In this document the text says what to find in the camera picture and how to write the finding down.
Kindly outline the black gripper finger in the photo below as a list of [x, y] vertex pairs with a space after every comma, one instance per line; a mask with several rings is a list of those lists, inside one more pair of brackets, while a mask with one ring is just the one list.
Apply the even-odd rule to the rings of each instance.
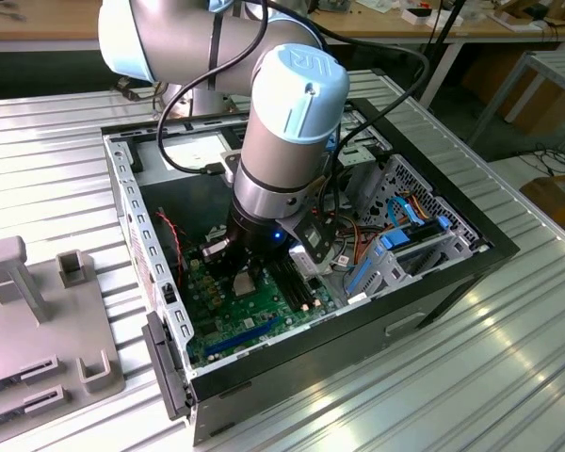
[[230, 240], [228, 237], [217, 237], [199, 246], [200, 255], [206, 265], [221, 265], [230, 261]]

